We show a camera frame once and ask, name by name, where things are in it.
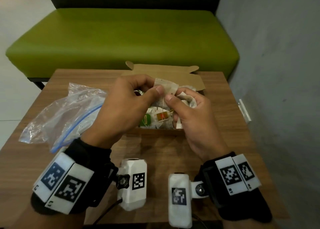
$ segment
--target wall outlet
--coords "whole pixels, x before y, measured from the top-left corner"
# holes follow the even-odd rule
[[[239,107],[239,109],[240,109],[240,111],[241,111],[241,113],[242,113],[242,116],[243,116],[245,122],[246,122],[247,124],[250,123],[250,122],[251,122],[251,118],[250,118],[249,113],[248,113],[248,111],[247,111],[247,109],[246,109],[246,107],[245,107],[245,105],[243,104],[243,102],[242,102],[241,99],[239,99],[238,107]]]

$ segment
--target cardboard box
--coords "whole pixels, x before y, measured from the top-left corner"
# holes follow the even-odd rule
[[[145,65],[134,64],[126,61],[126,65],[132,69],[122,75],[147,74],[153,78],[172,81],[179,86],[193,86],[197,91],[205,89],[201,76],[192,74],[197,71],[198,66],[172,66],[172,65]],[[183,130],[163,130],[163,129],[140,129],[135,128],[128,134],[155,134],[155,135],[184,135]]]

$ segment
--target black wrist strap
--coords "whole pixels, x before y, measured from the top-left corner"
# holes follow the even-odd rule
[[[72,158],[75,163],[94,171],[70,214],[81,213],[89,206],[97,207],[110,186],[113,177],[118,172],[118,168],[110,161],[111,150],[88,145],[78,138],[70,144],[64,153]],[[58,213],[46,208],[45,204],[35,193],[32,194],[31,205],[36,212],[44,215]]]
[[[254,219],[262,223],[272,220],[271,211],[258,188],[230,196],[219,173],[215,161],[234,157],[231,152],[225,156],[206,161],[199,170],[195,181],[203,181],[209,191],[211,201],[218,207],[220,216],[225,220],[238,221]]]

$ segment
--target green cushion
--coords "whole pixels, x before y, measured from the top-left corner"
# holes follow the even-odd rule
[[[198,65],[228,77],[239,55],[209,11],[58,9],[7,49],[26,77],[48,78],[58,68],[128,69],[138,64]]]

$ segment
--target table top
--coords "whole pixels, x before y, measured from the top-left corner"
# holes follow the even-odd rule
[[[108,91],[119,70],[58,69],[34,101],[26,115],[0,151],[0,227],[10,226],[30,200],[34,181],[54,154],[47,144],[18,142],[25,126],[47,105],[68,94],[69,82]],[[269,172],[222,72],[198,72],[206,86],[222,136],[231,150],[245,154],[262,186],[260,190],[275,218],[288,218]],[[119,166],[123,158],[145,159],[148,167],[147,200],[144,207],[126,212],[115,207],[101,223],[145,223],[168,221],[168,176],[184,172],[192,180],[201,161],[190,150],[184,136],[127,134],[112,147],[111,161]],[[88,208],[86,224],[93,223],[117,199],[117,189],[110,186],[97,208]],[[217,214],[209,198],[192,201],[192,212],[202,220],[215,220]]]

